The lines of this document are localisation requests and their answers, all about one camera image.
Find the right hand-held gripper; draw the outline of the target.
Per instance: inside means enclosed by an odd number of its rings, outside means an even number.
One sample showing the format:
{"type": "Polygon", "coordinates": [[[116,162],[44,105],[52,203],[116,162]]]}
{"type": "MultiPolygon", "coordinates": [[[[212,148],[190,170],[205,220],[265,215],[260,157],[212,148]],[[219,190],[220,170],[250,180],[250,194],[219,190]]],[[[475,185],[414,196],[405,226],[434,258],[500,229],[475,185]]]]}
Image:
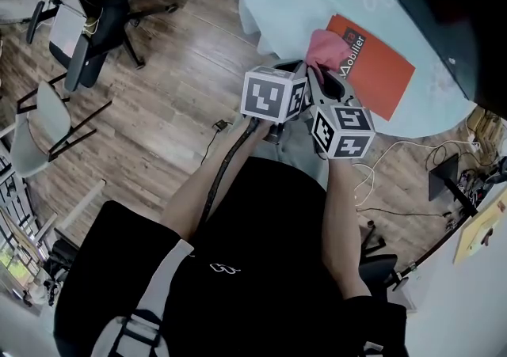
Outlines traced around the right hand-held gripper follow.
{"type": "Polygon", "coordinates": [[[318,69],[319,81],[314,69],[307,68],[312,102],[307,129],[314,152],[322,159],[361,159],[375,137],[369,111],[355,105],[355,100],[353,105],[339,103],[356,97],[353,87],[336,71],[318,69]]]}

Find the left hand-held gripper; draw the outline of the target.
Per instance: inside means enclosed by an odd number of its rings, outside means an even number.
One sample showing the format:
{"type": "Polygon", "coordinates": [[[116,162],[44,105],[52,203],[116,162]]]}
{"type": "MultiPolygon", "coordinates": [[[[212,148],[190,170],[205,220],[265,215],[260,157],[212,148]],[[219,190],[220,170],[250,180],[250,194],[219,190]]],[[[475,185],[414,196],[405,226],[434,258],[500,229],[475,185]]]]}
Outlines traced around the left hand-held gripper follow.
{"type": "Polygon", "coordinates": [[[256,66],[245,74],[240,111],[273,122],[265,141],[277,144],[284,124],[302,112],[307,84],[304,60],[280,59],[271,66],[256,66]]]}

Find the pink cloth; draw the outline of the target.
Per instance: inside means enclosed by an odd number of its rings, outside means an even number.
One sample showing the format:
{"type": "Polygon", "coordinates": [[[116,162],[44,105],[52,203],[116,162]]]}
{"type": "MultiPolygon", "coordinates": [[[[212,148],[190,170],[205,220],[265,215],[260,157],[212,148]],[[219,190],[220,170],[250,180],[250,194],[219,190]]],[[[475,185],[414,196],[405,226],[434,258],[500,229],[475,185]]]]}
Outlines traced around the pink cloth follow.
{"type": "Polygon", "coordinates": [[[337,33],[316,29],[311,34],[305,62],[314,68],[324,66],[338,71],[341,62],[351,53],[350,46],[337,33]]]}

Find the red book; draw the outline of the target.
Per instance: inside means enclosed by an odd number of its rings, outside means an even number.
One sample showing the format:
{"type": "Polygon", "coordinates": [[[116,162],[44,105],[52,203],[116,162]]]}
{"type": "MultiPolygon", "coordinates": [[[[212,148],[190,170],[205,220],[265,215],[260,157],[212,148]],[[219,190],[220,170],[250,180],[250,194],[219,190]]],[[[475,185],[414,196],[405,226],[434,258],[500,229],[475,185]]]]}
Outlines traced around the red book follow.
{"type": "Polygon", "coordinates": [[[326,28],[349,46],[337,69],[360,103],[389,121],[414,74],[415,67],[396,50],[349,19],[335,14],[326,28]]]}

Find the person's right forearm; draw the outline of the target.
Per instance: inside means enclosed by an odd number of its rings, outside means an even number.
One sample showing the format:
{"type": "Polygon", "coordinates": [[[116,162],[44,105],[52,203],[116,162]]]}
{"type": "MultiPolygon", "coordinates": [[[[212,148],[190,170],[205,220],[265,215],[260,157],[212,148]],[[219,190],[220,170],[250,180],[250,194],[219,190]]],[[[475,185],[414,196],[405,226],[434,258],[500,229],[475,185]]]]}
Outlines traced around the person's right forearm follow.
{"type": "Polygon", "coordinates": [[[322,261],[343,298],[369,296],[359,274],[361,238],[355,207],[353,166],[347,159],[328,161],[322,222],[322,261]]]}

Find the person's left forearm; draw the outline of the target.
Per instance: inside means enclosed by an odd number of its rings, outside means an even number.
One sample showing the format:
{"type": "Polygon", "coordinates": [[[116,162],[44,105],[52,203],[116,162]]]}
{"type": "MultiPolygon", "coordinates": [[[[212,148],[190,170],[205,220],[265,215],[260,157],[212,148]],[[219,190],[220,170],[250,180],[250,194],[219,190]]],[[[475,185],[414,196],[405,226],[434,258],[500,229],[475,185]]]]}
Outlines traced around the person's left forearm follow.
{"type": "MultiPolygon", "coordinates": [[[[239,140],[250,124],[246,117],[236,124],[226,137],[218,143],[215,151],[195,171],[195,173],[173,194],[162,213],[160,223],[170,228],[186,241],[196,232],[207,201],[208,193],[216,178],[223,160],[233,145],[239,140]]],[[[220,181],[214,202],[213,213],[229,191],[239,171],[257,145],[269,133],[271,121],[262,120],[256,130],[238,148],[220,181]]]]}

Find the person's grey trousers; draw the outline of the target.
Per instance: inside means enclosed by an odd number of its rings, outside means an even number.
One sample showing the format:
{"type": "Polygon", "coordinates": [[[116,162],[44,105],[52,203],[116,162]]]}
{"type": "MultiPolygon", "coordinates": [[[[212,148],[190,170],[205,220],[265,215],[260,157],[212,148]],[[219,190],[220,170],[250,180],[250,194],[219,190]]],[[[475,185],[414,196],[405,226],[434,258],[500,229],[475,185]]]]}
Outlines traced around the person's grey trousers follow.
{"type": "Polygon", "coordinates": [[[277,144],[264,140],[257,143],[242,167],[233,161],[220,184],[266,189],[271,193],[295,190],[325,191],[328,163],[314,151],[307,129],[307,114],[284,124],[277,144]]]}

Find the black mini fridge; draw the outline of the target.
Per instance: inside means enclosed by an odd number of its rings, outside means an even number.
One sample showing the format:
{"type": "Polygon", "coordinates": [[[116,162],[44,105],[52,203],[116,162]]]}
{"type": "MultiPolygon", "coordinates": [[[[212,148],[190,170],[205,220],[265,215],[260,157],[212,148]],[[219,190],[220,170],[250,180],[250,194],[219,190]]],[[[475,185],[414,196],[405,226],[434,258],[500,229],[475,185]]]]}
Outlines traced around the black mini fridge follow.
{"type": "Polygon", "coordinates": [[[399,0],[464,96],[507,120],[507,0],[399,0]]]}

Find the stack of cardboard boxes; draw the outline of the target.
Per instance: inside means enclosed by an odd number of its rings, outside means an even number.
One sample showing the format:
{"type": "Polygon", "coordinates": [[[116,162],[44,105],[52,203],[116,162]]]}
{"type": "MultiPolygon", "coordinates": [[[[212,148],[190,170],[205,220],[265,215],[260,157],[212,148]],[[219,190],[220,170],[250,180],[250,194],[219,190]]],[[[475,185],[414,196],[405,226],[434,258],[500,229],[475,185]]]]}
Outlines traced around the stack of cardboard boxes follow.
{"type": "Polygon", "coordinates": [[[505,125],[500,116],[477,106],[466,119],[467,130],[474,141],[500,146],[505,136],[505,125]]]}

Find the person's black shirt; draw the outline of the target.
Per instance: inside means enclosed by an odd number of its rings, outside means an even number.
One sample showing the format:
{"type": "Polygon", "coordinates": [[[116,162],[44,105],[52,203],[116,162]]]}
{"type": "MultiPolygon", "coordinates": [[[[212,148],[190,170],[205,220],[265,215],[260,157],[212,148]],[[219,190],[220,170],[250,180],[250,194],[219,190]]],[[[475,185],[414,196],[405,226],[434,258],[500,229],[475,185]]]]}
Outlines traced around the person's black shirt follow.
{"type": "MultiPolygon", "coordinates": [[[[191,239],[161,332],[170,357],[408,357],[406,309],[343,299],[322,262],[326,193],[306,173],[250,158],[191,239]]],[[[178,235],[115,201],[100,209],[55,309],[61,357],[91,357],[137,306],[178,235]]]]}

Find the wooden desk with black stand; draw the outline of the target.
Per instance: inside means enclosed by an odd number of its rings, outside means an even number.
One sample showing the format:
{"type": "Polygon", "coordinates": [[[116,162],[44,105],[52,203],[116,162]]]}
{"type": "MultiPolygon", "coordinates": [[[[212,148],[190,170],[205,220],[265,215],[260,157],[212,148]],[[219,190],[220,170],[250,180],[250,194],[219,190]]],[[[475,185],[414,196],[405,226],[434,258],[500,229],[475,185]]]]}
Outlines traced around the wooden desk with black stand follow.
{"type": "Polygon", "coordinates": [[[507,216],[507,158],[500,161],[499,172],[484,180],[485,188],[501,185],[503,189],[490,201],[482,201],[481,208],[458,187],[459,156],[454,154],[429,171],[429,200],[449,191],[462,206],[464,220],[456,223],[459,242],[453,259],[458,264],[487,247],[503,217],[507,216]]]}

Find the white laptop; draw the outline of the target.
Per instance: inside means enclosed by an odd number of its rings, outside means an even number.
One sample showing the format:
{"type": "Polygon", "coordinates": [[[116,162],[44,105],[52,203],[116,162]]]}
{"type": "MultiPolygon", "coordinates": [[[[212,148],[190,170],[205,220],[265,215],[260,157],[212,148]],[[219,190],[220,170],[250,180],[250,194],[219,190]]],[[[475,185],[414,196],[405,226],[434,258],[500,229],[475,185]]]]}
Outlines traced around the white laptop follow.
{"type": "Polygon", "coordinates": [[[85,23],[86,13],[80,0],[60,0],[50,31],[50,42],[66,56],[72,57],[85,23]]]}

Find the grey plastic chair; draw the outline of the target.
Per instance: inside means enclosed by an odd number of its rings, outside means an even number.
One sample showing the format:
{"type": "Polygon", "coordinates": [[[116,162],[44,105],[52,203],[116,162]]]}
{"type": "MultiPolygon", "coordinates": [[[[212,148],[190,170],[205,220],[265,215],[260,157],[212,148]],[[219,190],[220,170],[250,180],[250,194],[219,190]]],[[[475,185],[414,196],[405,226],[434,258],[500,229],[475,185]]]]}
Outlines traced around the grey plastic chair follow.
{"type": "Polygon", "coordinates": [[[69,101],[46,81],[17,101],[10,160],[19,177],[32,177],[45,170],[59,156],[96,134],[96,128],[86,128],[112,105],[107,102],[73,125],[69,101]]]}

